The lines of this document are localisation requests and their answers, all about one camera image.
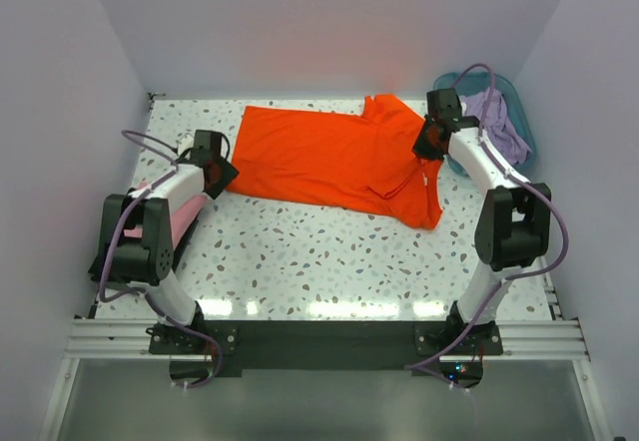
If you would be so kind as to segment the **orange t shirt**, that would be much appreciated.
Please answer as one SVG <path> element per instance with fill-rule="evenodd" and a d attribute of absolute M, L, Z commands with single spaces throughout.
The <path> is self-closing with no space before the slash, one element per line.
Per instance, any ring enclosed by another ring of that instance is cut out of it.
<path fill-rule="evenodd" d="M 433 230 L 441 163 L 412 147 L 423 118 L 394 95 L 365 97 L 361 114 L 246 107 L 233 150 L 232 192 L 338 207 Z"/>

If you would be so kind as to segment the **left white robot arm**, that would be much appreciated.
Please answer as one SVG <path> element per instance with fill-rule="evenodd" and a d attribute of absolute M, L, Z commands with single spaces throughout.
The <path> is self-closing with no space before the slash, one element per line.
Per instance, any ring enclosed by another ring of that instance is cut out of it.
<path fill-rule="evenodd" d="M 220 132 L 197 130 L 182 147 L 151 140 L 171 150 L 148 149 L 169 166 L 138 188 L 105 198 L 98 253 L 89 274 L 98 283 L 100 302 L 144 297 L 161 323 L 175 326 L 173 343 L 185 353 L 196 353 L 206 344 L 207 329 L 196 322 L 199 305 L 177 279 L 175 253 L 205 204 L 239 171 L 229 161 L 229 139 Z"/>

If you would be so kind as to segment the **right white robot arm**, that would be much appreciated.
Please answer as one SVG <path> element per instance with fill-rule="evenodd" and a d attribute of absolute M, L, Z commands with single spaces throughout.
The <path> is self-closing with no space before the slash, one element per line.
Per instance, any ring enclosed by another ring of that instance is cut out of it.
<path fill-rule="evenodd" d="M 551 192 L 508 164 L 479 120 L 463 114 L 454 89 L 428 92 L 426 107 L 413 152 L 426 161 L 455 159 L 483 196 L 474 233 L 478 265 L 451 309 L 459 320 L 444 330 L 447 347 L 465 354 L 480 341 L 477 326 L 495 320 L 510 284 L 544 272 L 538 260 L 548 251 Z"/>

